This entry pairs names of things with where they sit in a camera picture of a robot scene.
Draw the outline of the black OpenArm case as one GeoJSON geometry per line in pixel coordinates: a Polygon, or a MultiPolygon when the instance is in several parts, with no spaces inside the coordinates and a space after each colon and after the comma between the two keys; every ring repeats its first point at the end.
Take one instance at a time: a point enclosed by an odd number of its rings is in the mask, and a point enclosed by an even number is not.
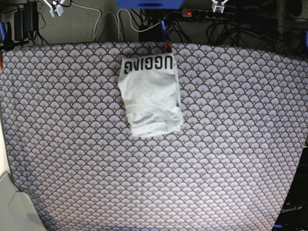
{"type": "Polygon", "coordinates": [[[308,229],[308,149],[305,147],[274,231],[306,231],[308,229]]]}

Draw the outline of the red black table clamp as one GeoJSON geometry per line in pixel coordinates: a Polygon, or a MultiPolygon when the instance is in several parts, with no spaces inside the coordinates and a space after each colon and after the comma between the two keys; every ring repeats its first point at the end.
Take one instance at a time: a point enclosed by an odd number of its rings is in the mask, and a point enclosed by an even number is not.
{"type": "Polygon", "coordinates": [[[164,44],[164,52],[165,53],[172,53],[172,45],[170,43],[164,44]]]}

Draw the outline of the black power adapter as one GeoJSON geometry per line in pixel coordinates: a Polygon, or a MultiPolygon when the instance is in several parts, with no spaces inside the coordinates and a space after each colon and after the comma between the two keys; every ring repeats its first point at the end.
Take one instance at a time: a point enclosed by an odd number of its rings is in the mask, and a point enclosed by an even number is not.
{"type": "Polygon", "coordinates": [[[16,41],[29,39],[34,41],[35,33],[39,29],[38,4],[29,1],[14,13],[14,38],[16,41]]]}

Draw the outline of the grey T-shirt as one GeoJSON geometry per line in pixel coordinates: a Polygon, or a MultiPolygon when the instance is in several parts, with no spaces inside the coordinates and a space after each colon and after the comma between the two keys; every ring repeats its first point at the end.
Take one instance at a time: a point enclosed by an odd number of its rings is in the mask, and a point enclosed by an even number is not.
{"type": "Polygon", "coordinates": [[[133,136],[180,131],[183,113],[174,54],[122,59],[118,87],[133,136]]]}

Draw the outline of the beige plastic bin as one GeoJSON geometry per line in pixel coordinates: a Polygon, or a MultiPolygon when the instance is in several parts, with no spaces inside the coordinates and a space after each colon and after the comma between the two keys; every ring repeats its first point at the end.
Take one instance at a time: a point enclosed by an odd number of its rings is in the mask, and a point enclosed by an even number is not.
{"type": "Polygon", "coordinates": [[[44,231],[30,197],[17,190],[10,174],[0,178],[0,229],[2,231],[44,231]]]}

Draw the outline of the blue box overhead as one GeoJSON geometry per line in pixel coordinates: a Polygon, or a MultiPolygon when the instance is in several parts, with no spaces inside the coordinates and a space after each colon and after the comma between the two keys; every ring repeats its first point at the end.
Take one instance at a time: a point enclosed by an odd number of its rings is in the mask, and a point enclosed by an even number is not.
{"type": "Polygon", "coordinates": [[[117,0],[123,9],[179,9],[184,0],[117,0]]]}

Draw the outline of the fan-patterned tablecloth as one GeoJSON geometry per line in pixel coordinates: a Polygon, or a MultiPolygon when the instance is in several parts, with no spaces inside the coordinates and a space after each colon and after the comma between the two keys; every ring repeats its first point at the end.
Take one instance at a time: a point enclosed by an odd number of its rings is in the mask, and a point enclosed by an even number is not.
{"type": "Polygon", "coordinates": [[[51,231],[269,231],[308,134],[308,61],[175,43],[180,131],[135,138],[121,61],[158,43],[25,47],[2,55],[13,181],[51,231]]]}

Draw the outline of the black power strip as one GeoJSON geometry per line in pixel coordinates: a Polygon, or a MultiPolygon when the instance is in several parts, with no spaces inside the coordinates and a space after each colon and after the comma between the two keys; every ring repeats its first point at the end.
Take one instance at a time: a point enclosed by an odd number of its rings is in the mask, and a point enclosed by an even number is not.
{"type": "Polygon", "coordinates": [[[235,20],[234,13],[215,13],[212,11],[205,10],[191,10],[183,9],[181,11],[183,17],[193,18],[193,19],[217,19],[217,20],[235,20]]]}

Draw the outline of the black box under table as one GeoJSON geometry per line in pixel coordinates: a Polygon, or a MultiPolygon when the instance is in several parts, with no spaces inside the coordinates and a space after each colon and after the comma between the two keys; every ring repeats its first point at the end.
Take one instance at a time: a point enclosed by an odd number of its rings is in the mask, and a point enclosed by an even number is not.
{"type": "Polygon", "coordinates": [[[163,33],[160,25],[139,33],[139,42],[162,42],[163,33]]]}

